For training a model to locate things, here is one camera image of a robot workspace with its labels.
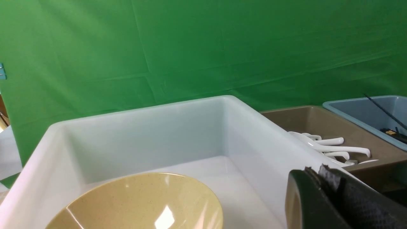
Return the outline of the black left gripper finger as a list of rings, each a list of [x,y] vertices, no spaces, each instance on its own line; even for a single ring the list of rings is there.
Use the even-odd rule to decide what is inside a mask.
[[[343,171],[321,165],[289,172],[288,229],[405,229],[406,207]]]

